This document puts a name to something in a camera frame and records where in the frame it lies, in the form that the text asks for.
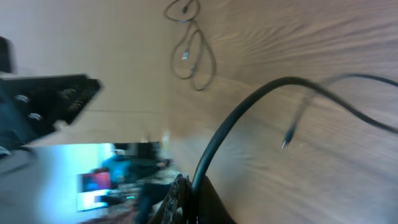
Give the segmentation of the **black audio cable thin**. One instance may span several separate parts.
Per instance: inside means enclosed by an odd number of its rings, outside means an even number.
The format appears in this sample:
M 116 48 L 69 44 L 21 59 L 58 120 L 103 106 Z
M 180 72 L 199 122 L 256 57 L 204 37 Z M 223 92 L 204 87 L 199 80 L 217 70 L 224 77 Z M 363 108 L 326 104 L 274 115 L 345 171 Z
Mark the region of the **black audio cable thin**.
M 327 85 L 331 85 L 334 82 L 340 81 L 344 78 L 350 78 L 350 77 L 357 77 L 357 78 L 367 78 L 371 80 L 376 80 L 380 82 L 384 82 L 393 86 L 397 86 L 397 82 L 392 81 L 387 78 L 383 77 L 378 77 L 375 75 L 367 75 L 367 74 L 360 74 L 360 73 L 349 73 L 349 74 L 343 74 L 339 75 L 337 77 L 331 77 L 322 80 L 320 83 L 316 83 L 304 78 L 299 78 L 299 77 L 283 77 L 283 78 L 278 78 L 276 80 L 273 80 L 264 86 L 260 87 L 258 90 L 256 90 L 254 93 L 249 95 L 242 103 L 240 103 L 230 114 L 229 116 L 225 119 L 225 121 L 221 124 L 221 126 L 218 128 L 216 133 L 213 135 L 212 139 L 210 140 L 209 144 L 207 145 L 203 155 L 201 156 L 201 159 L 197 165 L 195 175 L 193 177 L 193 183 L 192 183 L 192 194 L 194 201 L 192 203 L 192 207 L 195 207 L 195 202 L 197 201 L 197 197 L 200 191 L 201 184 L 203 182 L 203 179 L 205 178 L 205 174 L 208 170 L 208 167 L 217 152 L 218 148 L 220 147 L 221 143 L 224 141 L 228 133 L 231 131 L 232 127 L 236 124 L 238 119 L 242 117 L 242 115 L 258 100 L 260 100 L 263 96 L 266 94 L 270 93 L 271 91 L 275 90 L 276 88 L 286 86 L 286 85 L 300 85 L 307 87 L 311 90 L 313 90 L 315 93 L 312 95 L 306 96 L 298 110 L 295 112 L 295 117 L 294 120 L 292 121 L 292 124 L 290 125 L 289 130 L 287 131 L 283 146 L 288 145 L 294 135 L 294 131 L 297 127 L 297 124 L 299 123 L 302 115 L 304 114 L 305 110 L 311 103 L 313 97 L 315 97 L 316 94 L 321 94 L 328 99 L 334 101 L 338 105 L 342 106 L 344 109 L 349 111 L 351 114 L 353 114 L 355 117 L 359 118 L 360 120 L 364 121 L 365 123 L 368 123 L 372 126 L 375 126 L 379 129 L 383 129 L 385 131 L 388 131 L 390 133 L 396 134 L 397 133 L 397 128 L 394 128 L 392 126 L 389 126 L 384 123 L 380 123 L 369 116 L 365 115 L 361 111 L 357 110 L 354 106 L 351 104 L 347 103 L 345 100 L 340 98 L 339 96 L 336 96 L 334 93 L 330 92 L 329 90 L 326 89 Z

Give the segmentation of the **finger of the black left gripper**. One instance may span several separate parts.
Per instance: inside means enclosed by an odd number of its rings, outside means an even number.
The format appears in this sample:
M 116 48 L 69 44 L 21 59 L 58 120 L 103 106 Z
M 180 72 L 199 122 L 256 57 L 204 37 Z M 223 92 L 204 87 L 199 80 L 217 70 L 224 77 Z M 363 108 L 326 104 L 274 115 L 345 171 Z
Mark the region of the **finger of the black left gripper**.
M 88 75 L 1 79 L 1 146 L 23 146 L 72 124 L 101 83 Z

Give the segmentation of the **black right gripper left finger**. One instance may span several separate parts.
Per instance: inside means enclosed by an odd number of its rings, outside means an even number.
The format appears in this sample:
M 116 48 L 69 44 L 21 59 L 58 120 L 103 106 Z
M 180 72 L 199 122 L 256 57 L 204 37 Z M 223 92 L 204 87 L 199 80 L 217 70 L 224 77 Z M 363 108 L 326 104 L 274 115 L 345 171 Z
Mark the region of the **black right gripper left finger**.
M 159 209 L 154 213 L 149 224 L 184 224 L 185 210 L 190 196 L 190 180 L 187 174 L 179 174 L 172 182 L 171 188 L 163 199 Z

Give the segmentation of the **black USB cable thin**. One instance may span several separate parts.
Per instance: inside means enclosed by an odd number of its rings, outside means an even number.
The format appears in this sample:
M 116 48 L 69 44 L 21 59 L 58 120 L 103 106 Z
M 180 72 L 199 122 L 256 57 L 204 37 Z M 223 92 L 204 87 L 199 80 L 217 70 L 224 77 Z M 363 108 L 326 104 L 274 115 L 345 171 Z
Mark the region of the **black USB cable thin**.
M 201 10 L 199 0 L 173 0 L 163 11 L 163 16 L 173 22 L 187 23 L 194 21 Z

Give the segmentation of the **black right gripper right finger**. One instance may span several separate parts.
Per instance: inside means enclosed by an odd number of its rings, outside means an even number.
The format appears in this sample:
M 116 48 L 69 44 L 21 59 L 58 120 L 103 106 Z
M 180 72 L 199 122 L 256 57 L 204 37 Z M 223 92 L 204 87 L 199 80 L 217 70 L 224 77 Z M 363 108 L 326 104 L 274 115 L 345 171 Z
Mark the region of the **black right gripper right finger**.
M 207 176 L 203 179 L 198 199 L 197 222 L 198 224 L 236 224 Z

